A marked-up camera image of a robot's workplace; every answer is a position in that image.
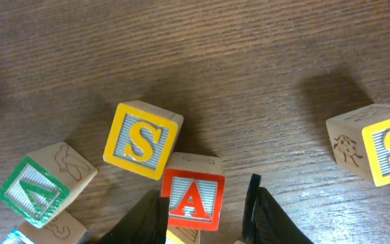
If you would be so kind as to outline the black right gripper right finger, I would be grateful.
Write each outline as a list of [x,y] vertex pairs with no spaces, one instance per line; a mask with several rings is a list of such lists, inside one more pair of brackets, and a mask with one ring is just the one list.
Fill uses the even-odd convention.
[[313,244],[289,218],[253,174],[248,185],[242,219],[242,237],[258,244]]

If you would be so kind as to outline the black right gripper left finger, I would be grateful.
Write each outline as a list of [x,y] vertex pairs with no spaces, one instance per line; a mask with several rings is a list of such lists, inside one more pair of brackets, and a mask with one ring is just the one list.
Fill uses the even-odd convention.
[[100,244],[165,244],[169,220],[168,197],[148,191],[104,236]]

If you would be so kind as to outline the red A block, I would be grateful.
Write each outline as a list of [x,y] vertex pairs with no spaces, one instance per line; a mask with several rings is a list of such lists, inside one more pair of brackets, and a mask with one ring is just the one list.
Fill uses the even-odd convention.
[[219,157],[174,152],[165,167],[161,190],[170,200],[168,225],[218,230],[224,188]]

